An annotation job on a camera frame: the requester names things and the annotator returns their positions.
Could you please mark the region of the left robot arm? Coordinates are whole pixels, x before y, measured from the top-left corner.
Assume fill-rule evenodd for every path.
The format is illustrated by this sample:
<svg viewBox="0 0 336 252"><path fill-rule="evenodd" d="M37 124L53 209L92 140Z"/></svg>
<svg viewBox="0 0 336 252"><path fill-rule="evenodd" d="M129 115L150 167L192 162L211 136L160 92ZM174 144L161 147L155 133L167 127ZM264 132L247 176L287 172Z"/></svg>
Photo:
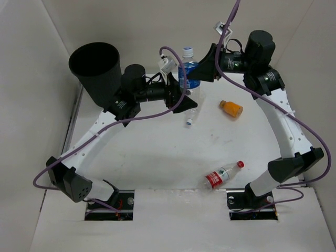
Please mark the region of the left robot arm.
<svg viewBox="0 0 336 252"><path fill-rule="evenodd" d="M189 88L187 70L180 66L183 77L176 80L170 70L161 70L163 80L147 80L144 67L129 65L121 77L121 87L110 105L100 112L97 120L81 139L59 158L50 157L46 162L50 181L73 202L97 199L106 209L118 203L116 188L104 180L85 176L93 159L106 144L130 122L140 121L140 104L149 101L164 101L167 112L181 113L197 107L187 96Z"/></svg>

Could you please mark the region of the blue label plastic bottle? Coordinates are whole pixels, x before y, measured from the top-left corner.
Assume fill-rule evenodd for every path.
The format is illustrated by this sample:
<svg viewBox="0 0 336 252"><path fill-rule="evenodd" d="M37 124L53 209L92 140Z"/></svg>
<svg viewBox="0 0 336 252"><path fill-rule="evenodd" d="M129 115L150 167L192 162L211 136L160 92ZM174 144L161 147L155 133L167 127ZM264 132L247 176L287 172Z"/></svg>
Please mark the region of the blue label plastic bottle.
<svg viewBox="0 0 336 252"><path fill-rule="evenodd" d="M183 48L182 62L185 69L186 76L190 74L198 66L198 62L194 59L194 52L192 47ZM181 67L178 67L178 82L180 89L184 89L184 74ZM186 95L192 100L197 101L200 97L200 84L199 80L186 78Z"/></svg>

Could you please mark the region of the orange juice bottle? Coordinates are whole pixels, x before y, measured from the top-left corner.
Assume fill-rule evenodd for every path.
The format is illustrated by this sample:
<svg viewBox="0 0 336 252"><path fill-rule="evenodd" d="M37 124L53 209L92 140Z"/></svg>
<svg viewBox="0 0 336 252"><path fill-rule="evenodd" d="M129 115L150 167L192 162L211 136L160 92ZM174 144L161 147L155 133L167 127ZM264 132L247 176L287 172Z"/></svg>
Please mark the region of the orange juice bottle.
<svg viewBox="0 0 336 252"><path fill-rule="evenodd" d="M243 112L243 107L242 106L240 106L240 105L238 105L234 102L231 102L231 101L222 100L219 103L219 107L223 110L224 113L231 116L233 119L239 118L239 116Z"/></svg>

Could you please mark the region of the red cap clear bottle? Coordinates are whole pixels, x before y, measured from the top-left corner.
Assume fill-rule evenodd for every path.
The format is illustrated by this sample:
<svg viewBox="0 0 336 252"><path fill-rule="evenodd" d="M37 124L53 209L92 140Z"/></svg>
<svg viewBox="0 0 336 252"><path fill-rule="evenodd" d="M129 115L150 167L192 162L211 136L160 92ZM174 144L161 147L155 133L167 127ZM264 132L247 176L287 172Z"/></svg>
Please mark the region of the red cap clear bottle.
<svg viewBox="0 0 336 252"><path fill-rule="evenodd" d="M233 179L245 166L243 161L221 166L203 177L202 189L212 191Z"/></svg>

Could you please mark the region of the clear label-free plastic bottle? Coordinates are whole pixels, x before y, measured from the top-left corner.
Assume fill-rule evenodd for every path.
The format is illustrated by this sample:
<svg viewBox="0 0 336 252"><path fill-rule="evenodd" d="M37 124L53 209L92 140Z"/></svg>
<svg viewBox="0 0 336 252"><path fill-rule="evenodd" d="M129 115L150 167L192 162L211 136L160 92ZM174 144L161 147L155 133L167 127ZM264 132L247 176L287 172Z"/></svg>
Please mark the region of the clear label-free plastic bottle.
<svg viewBox="0 0 336 252"><path fill-rule="evenodd" d="M194 89L188 89L187 96L197 103L196 108L189 109L185 113L185 126L187 128L190 128L192 125L194 125L195 121L199 116L205 100L205 93L201 90L200 87L197 87Z"/></svg>

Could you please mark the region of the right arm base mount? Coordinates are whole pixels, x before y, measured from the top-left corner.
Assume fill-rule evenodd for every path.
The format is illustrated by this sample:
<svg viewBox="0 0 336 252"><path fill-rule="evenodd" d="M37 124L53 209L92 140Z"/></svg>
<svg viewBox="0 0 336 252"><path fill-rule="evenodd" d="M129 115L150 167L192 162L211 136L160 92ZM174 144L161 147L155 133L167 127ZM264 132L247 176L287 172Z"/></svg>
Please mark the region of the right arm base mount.
<svg viewBox="0 0 336 252"><path fill-rule="evenodd" d="M278 220L273 193L249 200L244 190L227 190L227 207L231 221Z"/></svg>

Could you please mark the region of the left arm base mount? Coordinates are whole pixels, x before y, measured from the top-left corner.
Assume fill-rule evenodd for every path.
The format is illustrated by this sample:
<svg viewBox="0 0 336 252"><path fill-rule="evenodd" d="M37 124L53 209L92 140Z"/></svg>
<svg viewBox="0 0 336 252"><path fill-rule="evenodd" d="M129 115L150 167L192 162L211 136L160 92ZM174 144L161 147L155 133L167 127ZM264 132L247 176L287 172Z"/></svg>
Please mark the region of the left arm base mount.
<svg viewBox="0 0 336 252"><path fill-rule="evenodd" d="M121 190L114 193L107 202L86 201L85 221L132 221L134 210L134 190Z"/></svg>

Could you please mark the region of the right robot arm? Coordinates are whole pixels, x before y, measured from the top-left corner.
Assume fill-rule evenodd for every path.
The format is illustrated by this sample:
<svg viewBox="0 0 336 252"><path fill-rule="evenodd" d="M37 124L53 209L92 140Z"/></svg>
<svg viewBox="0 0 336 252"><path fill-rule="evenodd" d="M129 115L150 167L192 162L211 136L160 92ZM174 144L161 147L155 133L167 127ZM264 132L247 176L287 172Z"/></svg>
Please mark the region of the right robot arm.
<svg viewBox="0 0 336 252"><path fill-rule="evenodd" d="M280 149L280 158L270 161L267 170L245 186L243 200L257 207L277 186L298 176L319 162L324 152L314 148L305 137L288 103L285 84L270 66L275 50L272 35L264 30L252 31L244 50L222 49L216 56L217 45L212 44L207 55L188 75L188 79L213 82L219 73L241 73L245 87L264 112Z"/></svg>

